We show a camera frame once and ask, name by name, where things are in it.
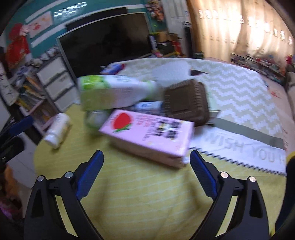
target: black tv screen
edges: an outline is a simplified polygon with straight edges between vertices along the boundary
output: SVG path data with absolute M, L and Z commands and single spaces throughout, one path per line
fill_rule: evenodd
M 123 14 L 75 28 L 57 38 L 74 77 L 99 75 L 110 63 L 151 53 L 145 13 Z
M 107 17 L 113 17 L 116 15 L 122 15 L 122 14 L 127 14 L 127 8 L 126 7 L 120 7 L 120 8 L 114 8 L 114 9 L 109 9 L 101 12 L 96 12 L 94 14 L 88 15 L 86 17 L 80 18 L 74 22 L 70 22 L 65 25 L 67 31 L 70 31 L 74 28 L 77 28 L 79 26 L 82 26 L 84 24 L 87 24 L 89 22 L 93 22 L 99 19 L 107 18 Z

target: yellow tablecloth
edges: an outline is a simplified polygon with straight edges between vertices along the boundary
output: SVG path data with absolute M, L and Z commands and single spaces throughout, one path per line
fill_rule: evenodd
M 189 164 L 176 170 L 117 150 L 105 136 L 94 137 L 87 133 L 80 106 L 72 105 L 66 113 L 73 123 L 67 138 L 58 150 L 53 150 L 43 140 L 40 142 L 34 157 L 36 172 L 47 179 L 61 177 L 88 161 L 95 150 L 101 150 L 104 165 L 81 203 L 104 239 L 187 240 L 193 235 L 212 200 L 205 195 Z M 232 177 L 256 177 L 272 228 L 281 208 L 286 178 L 203 157 Z M 219 234 L 228 226 L 235 201 L 233 197 Z M 58 198 L 58 205 L 66 228 L 75 234 L 61 198 Z

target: red decoration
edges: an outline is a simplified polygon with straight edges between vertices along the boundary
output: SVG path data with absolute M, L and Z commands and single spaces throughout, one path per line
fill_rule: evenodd
M 285 57 L 285 60 L 287 61 L 288 64 L 292 64 L 292 55 Z
M 30 53 L 26 37 L 20 35 L 21 29 L 22 24 L 16 23 L 8 35 L 9 39 L 12 41 L 12 43 L 8 45 L 6 52 L 6 61 L 10 69 L 13 69 L 28 53 Z
M 182 55 L 181 45 L 180 42 L 171 41 L 172 45 L 174 46 L 174 49 L 176 52 L 178 52 L 180 55 Z
M 113 122 L 113 129 L 115 132 L 120 132 L 122 130 L 129 130 L 129 126 L 131 126 L 131 117 L 126 113 L 121 113 Z

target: drawer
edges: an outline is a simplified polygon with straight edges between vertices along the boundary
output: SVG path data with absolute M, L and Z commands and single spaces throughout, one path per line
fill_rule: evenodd
M 68 72 L 64 72 L 45 89 L 52 100 L 55 100 L 64 90 L 72 87 L 74 82 Z
M 61 96 L 54 103 L 61 112 L 64 112 L 68 106 L 75 103 L 79 98 L 79 93 L 76 87 L 72 87 L 68 92 Z
M 57 59 L 46 65 L 44 68 L 42 68 L 39 72 L 37 72 L 37 76 L 40 79 L 41 83 L 43 85 L 46 85 L 54 76 L 62 73 L 65 70 L 66 67 L 63 64 L 61 57 L 58 57 Z

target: spiral binding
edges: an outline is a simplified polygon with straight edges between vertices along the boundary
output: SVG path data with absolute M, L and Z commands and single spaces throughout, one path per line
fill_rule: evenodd
M 249 165 L 249 164 L 245 164 L 245 163 L 239 163 L 236 160 L 233 159 L 227 159 L 226 157 L 221 157 L 220 155 L 214 155 L 214 153 L 209 153 L 208 151 L 202 151 L 202 148 L 190 148 L 191 150 L 197 150 L 199 153 L 205 154 L 206 156 L 212 156 L 214 158 L 219 158 L 219 160 L 225 160 L 226 162 L 230 162 L 230 163 L 235 163 L 236 165 L 240 166 L 242 165 L 243 167 L 247 167 L 247 168 L 252 168 L 254 170 L 258 170 L 261 172 L 266 172 L 266 173 L 272 173 L 275 175 L 281 175 L 281 176 L 287 176 L 286 173 L 284 172 L 279 172 L 279 171 L 273 171 L 273 170 L 269 170 L 267 168 L 260 168 L 260 167 L 256 167 L 255 165 Z

